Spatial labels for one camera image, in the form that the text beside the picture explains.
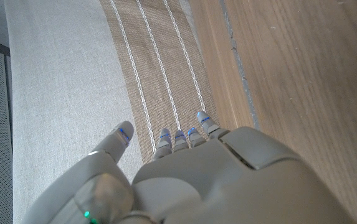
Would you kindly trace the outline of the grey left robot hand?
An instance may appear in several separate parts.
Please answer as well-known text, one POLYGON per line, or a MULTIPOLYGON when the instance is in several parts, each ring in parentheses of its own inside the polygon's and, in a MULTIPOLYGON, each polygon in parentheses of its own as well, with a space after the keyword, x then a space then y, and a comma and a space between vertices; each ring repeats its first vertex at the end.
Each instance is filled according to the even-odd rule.
POLYGON ((353 223, 314 170, 250 127, 229 131, 200 111, 204 135, 160 133, 129 181, 118 167, 133 125, 118 124, 32 204, 24 223, 353 223))

